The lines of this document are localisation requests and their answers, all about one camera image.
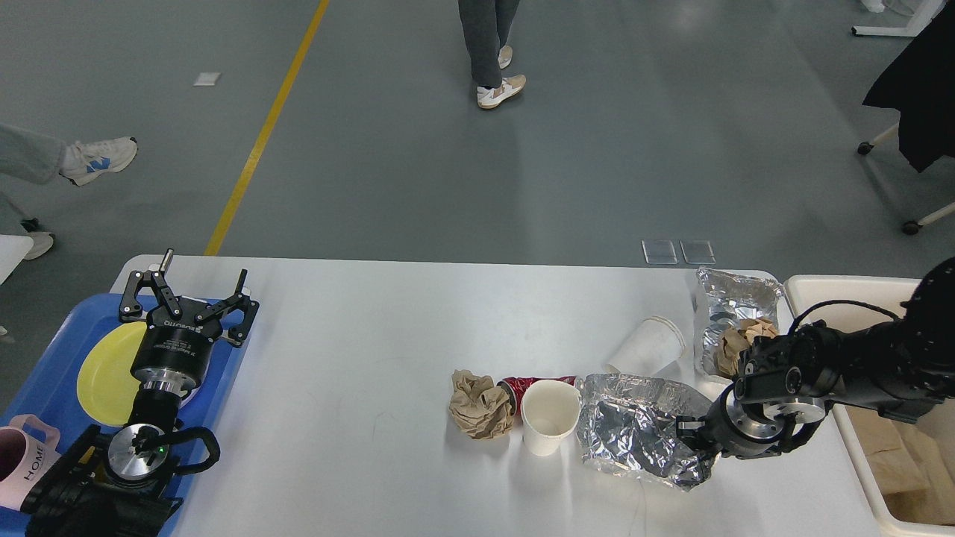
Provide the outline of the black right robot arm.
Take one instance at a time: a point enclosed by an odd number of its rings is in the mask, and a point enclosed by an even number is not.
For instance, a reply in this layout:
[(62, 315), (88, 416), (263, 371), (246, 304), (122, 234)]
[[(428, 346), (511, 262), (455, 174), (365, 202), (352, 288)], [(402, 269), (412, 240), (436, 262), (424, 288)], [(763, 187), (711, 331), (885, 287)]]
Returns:
[(903, 302), (903, 317), (843, 333), (823, 321), (741, 351), (733, 384), (703, 417), (678, 417), (689, 448), (740, 459), (801, 448), (835, 404), (914, 424), (953, 397), (954, 261), (935, 266)]

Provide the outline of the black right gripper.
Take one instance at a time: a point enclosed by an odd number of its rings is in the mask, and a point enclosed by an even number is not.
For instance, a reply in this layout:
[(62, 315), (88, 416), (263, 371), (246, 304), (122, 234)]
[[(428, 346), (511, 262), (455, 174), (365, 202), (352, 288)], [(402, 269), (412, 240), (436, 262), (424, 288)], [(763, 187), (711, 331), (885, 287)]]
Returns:
[(676, 417), (675, 426), (679, 440), (696, 453), (758, 459), (801, 448), (824, 418), (824, 403), (816, 398), (743, 403), (729, 387), (705, 417)]

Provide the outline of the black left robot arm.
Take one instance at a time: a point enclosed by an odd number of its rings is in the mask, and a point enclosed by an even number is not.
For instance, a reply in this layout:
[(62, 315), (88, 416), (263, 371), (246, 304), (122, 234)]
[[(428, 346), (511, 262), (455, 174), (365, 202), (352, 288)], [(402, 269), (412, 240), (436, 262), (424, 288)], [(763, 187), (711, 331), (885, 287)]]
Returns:
[(2, 534), (169, 535), (193, 475), (221, 456), (212, 432), (259, 303), (176, 295), (165, 272), (132, 271), (121, 295), (77, 305), (7, 409), (24, 448), (2, 451), (26, 492), (2, 507)]

